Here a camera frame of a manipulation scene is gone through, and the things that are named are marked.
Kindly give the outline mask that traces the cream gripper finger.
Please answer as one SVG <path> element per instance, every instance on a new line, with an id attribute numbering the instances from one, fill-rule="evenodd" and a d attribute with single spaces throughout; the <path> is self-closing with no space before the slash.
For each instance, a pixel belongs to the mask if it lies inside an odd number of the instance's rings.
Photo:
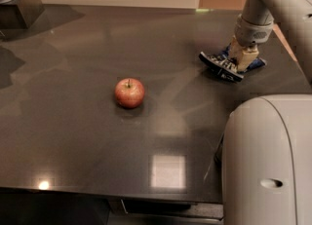
<path id="1" fill-rule="evenodd" d="M 242 47 L 235 37 L 232 38 L 229 48 L 229 58 L 234 60 L 238 72 L 245 71 L 258 55 L 257 45 Z"/>

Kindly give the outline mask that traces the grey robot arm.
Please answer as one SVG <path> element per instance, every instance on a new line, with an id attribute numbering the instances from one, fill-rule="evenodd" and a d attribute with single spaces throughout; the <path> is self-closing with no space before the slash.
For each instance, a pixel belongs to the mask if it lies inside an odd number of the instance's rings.
<path id="1" fill-rule="evenodd" d="M 270 13 L 312 81 L 311 0 L 248 0 L 243 23 Z M 246 101 L 222 140 L 223 225 L 312 225 L 312 94 Z"/>

